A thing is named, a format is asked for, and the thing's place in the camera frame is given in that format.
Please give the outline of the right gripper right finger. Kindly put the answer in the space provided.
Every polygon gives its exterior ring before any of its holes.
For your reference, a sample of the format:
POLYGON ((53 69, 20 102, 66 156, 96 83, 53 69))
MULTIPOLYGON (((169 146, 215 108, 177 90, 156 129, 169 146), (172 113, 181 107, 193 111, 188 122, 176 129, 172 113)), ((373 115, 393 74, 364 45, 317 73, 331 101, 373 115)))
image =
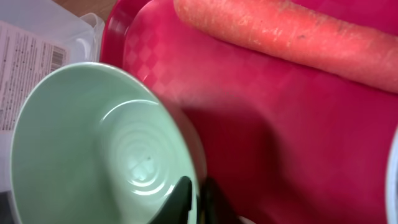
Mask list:
POLYGON ((207 177, 198 199, 199 224, 244 224, 216 180, 207 177))

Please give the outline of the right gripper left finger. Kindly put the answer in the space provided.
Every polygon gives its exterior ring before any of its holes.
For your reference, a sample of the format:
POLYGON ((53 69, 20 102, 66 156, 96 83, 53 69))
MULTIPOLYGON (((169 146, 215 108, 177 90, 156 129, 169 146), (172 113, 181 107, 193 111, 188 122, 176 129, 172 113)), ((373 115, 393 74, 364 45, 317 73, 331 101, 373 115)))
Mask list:
POLYGON ((181 177, 149 224, 187 224, 192 209, 192 181, 181 177))

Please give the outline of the light blue bowl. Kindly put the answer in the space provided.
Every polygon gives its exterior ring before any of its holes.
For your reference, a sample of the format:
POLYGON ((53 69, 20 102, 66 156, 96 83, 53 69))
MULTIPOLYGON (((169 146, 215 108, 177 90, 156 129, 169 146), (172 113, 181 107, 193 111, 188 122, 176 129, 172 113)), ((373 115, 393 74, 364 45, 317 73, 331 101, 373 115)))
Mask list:
POLYGON ((397 224, 398 132, 394 133, 389 152, 385 182, 386 217, 388 224, 397 224))

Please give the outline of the green bowl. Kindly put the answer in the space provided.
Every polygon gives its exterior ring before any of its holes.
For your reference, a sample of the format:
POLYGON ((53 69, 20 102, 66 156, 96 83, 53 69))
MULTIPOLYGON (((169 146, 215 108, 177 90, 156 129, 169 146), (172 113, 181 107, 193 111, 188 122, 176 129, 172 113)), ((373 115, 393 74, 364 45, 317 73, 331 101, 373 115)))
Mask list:
POLYGON ((200 138, 171 100, 102 63, 45 77, 12 138, 16 223, 149 223, 178 180, 192 181, 197 223, 206 176, 200 138))

